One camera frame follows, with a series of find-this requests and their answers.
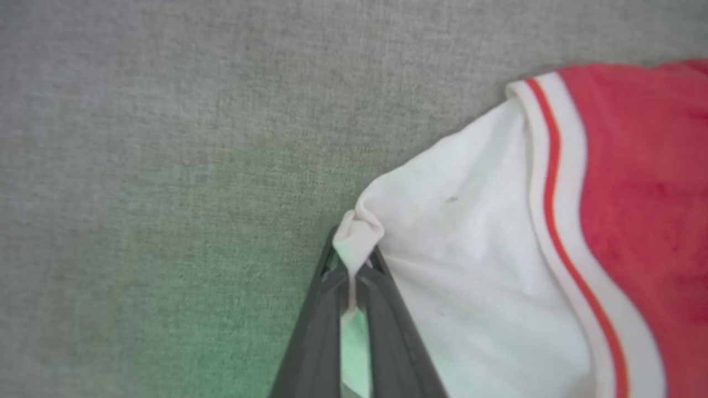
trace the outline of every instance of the red stripe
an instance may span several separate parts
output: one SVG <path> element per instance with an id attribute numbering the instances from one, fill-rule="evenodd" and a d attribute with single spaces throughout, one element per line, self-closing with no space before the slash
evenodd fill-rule
<path id="1" fill-rule="evenodd" d="M 546 177 L 546 186 L 544 188 L 543 197 L 543 211 L 546 217 L 546 224 L 548 226 L 548 232 L 551 235 L 551 240 L 556 248 L 556 252 L 563 261 L 563 264 L 568 270 L 568 273 L 575 281 L 576 285 L 583 293 L 583 296 L 588 301 L 590 308 L 595 314 L 600 323 L 600 328 L 603 330 L 607 344 L 610 346 L 610 353 L 612 355 L 612 363 L 615 366 L 615 398 L 627 398 L 629 396 L 629 388 L 627 381 L 627 364 L 624 361 L 624 353 L 622 352 L 622 347 L 620 346 L 620 340 L 617 338 L 617 333 L 615 328 L 612 327 L 610 319 L 607 317 L 602 306 L 598 302 L 598 299 L 590 290 L 588 284 L 584 281 L 583 277 L 580 275 L 576 267 L 573 265 L 570 257 L 566 253 L 563 244 L 561 243 L 560 237 L 558 235 L 558 229 L 556 228 L 556 218 L 553 213 L 553 197 L 556 190 L 556 179 L 558 177 L 558 163 L 560 160 L 561 152 L 561 135 L 558 130 L 558 125 L 556 124 L 556 119 L 551 112 L 551 107 L 548 104 L 546 96 L 541 90 L 541 86 L 535 79 L 528 79 L 526 81 L 531 87 L 536 99 L 541 107 L 541 112 L 546 120 L 546 125 L 548 127 L 549 142 L 550 142 L 550 154 L 548 163 L 548 174 Z"/>

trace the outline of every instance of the white fabric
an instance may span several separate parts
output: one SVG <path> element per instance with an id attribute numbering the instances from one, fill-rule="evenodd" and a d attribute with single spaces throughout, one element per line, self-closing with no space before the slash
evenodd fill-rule
<path id="1" fill-rule="evenodd" d="M 374 180 L 334 247 L 354 275 L 375 244 L 454 397 L 591 397 L 588 347 L 527 202 L 516 98 Z M 369 397 L 363 317 L 343 323 L 343 382 Z"/>

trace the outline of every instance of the gray background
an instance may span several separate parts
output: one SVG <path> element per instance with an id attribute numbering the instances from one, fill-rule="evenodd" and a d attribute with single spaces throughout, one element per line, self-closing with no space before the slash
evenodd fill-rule
<path id="1" fill-rule="evenodd" d="M 0 397 L 263 397 L 376 175 L 708 1 L 1 0 Z"/>

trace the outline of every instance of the garment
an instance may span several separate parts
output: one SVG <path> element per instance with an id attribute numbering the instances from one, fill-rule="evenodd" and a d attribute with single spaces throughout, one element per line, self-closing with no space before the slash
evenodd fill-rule
<path id="1" fill-rule="evenodd" d="M 708 60 L 508 95 L 372 182 L 347 267 L 378 242 L 451 397 L 703 397 Z"/>

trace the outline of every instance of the gray tablecloth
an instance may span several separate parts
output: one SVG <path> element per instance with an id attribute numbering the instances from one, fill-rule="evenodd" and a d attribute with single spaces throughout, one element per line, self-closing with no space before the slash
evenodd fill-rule
<path id="1" fill-rule="evenodd" d="M 708 55 L 705 0 L 5 0 L 0 397 L 263 397 L 378 174 L 587 62 Z"/>

